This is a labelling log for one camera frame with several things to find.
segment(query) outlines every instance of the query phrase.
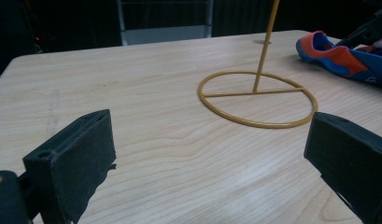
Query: dark background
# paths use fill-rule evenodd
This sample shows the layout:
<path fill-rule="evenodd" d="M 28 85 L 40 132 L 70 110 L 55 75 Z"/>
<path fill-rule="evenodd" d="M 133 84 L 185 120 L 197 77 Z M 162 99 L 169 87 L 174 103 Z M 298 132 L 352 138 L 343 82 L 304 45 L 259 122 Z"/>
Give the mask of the dark background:
<path fill-rule="evenodd" d="M 215 0 L 214 36 L 266 31 L 273 0 Z M 128 30 L 206 25 L 207 1 L 122 0 Z M 343 38 L 378 7 L 363 0 L 281 0 L 274 31 L 322 30 Z M 0 75 L 15 57 L 120 46 L 116 0 L 0 0 Z"/>

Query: wooden table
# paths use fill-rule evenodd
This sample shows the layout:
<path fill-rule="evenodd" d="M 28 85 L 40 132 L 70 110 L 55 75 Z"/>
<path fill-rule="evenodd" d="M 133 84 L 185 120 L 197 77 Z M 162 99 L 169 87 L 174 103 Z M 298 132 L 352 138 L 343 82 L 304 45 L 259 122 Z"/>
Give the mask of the wooden table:
<path fill-rule="evenodd" d="M 304 35 L 273 33 L 263 70 L 304 85 L 319 111 L 382 136 L 382 90 L 302 62 L 295 42 Z M 107 108 L 118 167 L 80 223 L 361 223 L 304 159 L 309 123 L 251 128 L 217 116 L 198 99 L 199 82 L 212 73 L 257 70 L 263 39 L 239 35 L 17 58 L 0 78 L 0 170 L 20 175 L 27 153 L 74 119 Z M 226 77 L 206 90 L 248 84 L 249 76 Z M 296 93 L 214 103 L 271 121 L 310 110 Z"/>

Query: yellow vertical rod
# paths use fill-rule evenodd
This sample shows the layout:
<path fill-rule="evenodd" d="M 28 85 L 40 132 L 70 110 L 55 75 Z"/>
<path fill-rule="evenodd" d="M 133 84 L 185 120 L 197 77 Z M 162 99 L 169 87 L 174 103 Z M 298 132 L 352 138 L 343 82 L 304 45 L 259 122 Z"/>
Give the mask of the yellow vertical rod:
<path fill-rule="evenodd" d="M 272 34 L 272 31 L 273 31 L 273 25 L 275 24 L 275 18 L 276 18 L 276 13 L 277 13 L 279 2 L 280 2 L 280 0 L 275 0 L 273 3 L 272 12 L 270 14 L 269 24 L 267 26 L 266 37 L 265 37 L 265 40 L 263 43 L 263 49 L 262 49 L 260 64 L 258 65 L 258 73 L 257 73 L 257 77 L 255 78 L 254 92 L 258 91 L 258 85 L 260 83 L 260 78 L 261 78 L 262 69 L 263 69 L 263 63 L 265 60 L 267 48 L 269 46 L 270 35 Z"/>

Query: black object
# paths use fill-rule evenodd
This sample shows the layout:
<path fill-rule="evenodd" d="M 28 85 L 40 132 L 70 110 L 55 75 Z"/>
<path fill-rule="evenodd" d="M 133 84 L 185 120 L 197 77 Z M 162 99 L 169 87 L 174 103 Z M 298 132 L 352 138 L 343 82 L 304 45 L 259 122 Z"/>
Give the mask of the black object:
<path fill-rule="evenodd" d="M 382 137 L 318 112 L 304 157 L 363 223 L 382 224 Z"/>
<path fill-rule="evenodd" d="M 336 46 L 347 46 L 352 49 L 360 44 L 371 46 L 380 38 L 382 38 L 382 9 L 355 32 L 339 41 Z"/>
<path fill-rule="evenodd" d="M 75 120 L 23 158 L 19 178 L 0 171 L 0 223 L 39 212 L 45 223 L 77 223 L 115 159 L 109 110 Z"/>

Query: light wood tabletop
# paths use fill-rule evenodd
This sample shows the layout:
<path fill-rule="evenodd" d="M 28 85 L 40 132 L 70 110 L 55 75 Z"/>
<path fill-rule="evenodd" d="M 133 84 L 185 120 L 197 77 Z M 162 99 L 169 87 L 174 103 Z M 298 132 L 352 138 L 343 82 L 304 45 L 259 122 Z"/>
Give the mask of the light wood tabletop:
<path fill-rule="evenodd" d="M 382 136 L 382 89 L 304 63 L 295 43 L 306 34 L 273 33 L 263 71 L 305 86 L 319 111 Z M 256 71 L 263 40 L 237 35 L 14 59 L 0 77 L 0 170 L 22 174 L 30 151 L 78 117 L 110 109 L 118 166 L 80 223 L 361 223 L 304 159 L 310 123 L 252 128 L 199 100 L 205 77 Z M 205 90 L 249 90 L 253 78 L 221 77 Z M 267 121 L 298 119 L 311 109 L 300 93 L 212 101 Z"/>

